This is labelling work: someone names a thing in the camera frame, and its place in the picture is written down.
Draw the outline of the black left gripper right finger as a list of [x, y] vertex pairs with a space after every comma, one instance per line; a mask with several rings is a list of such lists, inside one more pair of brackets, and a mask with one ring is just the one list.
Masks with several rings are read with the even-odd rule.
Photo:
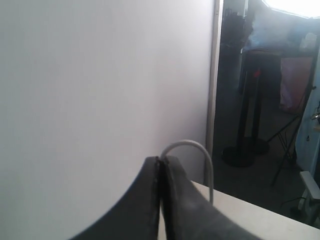
[[168, 240], [251, 240], [253, 235], [217, 210], [188, 180], [179, 160], [160, 162], [160, 195]]

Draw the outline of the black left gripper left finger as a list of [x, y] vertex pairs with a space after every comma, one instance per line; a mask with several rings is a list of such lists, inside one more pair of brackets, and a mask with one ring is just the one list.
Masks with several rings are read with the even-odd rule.
[[160, 161], [145, 159], [122, 198], [74, 240], [156, 240], [159, 231]]

